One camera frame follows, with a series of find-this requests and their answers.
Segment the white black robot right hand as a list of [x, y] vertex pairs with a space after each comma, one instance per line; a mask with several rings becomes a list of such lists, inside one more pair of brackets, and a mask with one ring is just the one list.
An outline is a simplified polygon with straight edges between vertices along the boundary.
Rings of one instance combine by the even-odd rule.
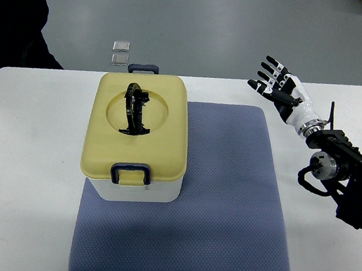
[[283, 122], [293, 126], [301, 138], [323, 129], [325, 122], [313, 110], [312, 99], [299, 78], [271, 56], [261, 66], [265, 71], [258, 71], [259, 78], [248, 80], [248, 84], [273, 102]]

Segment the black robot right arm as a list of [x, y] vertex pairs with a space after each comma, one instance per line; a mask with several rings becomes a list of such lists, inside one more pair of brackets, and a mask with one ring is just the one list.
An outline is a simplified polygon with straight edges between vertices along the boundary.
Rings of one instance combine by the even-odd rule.
[[318, 151], [298, 172], [297, 179], [307, 191], [333, 198], [336, 217], [362, 229], [362, 154], [342, 130], [333, 127], [334, 105], [327, 121], [329, 129], [314, 127], [306, 135], [307, 147]]

